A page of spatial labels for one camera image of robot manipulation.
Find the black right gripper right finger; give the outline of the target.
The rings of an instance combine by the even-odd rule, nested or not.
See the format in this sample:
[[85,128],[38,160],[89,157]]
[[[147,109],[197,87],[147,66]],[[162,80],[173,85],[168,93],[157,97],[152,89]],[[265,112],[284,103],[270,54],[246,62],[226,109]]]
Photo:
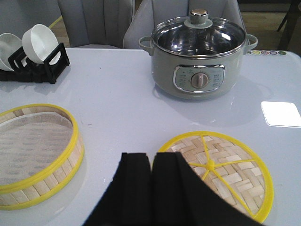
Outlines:
[[209,188],[180,152],[157,153],[152,168],[154,226],[258,226]]

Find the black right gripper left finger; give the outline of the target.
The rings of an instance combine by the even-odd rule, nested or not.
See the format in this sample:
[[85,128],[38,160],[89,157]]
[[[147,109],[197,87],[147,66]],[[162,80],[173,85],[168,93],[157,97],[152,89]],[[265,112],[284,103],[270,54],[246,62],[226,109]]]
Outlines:
[[85,226],[150,226],[151,170],[145,153],[122,153],[118,168]]

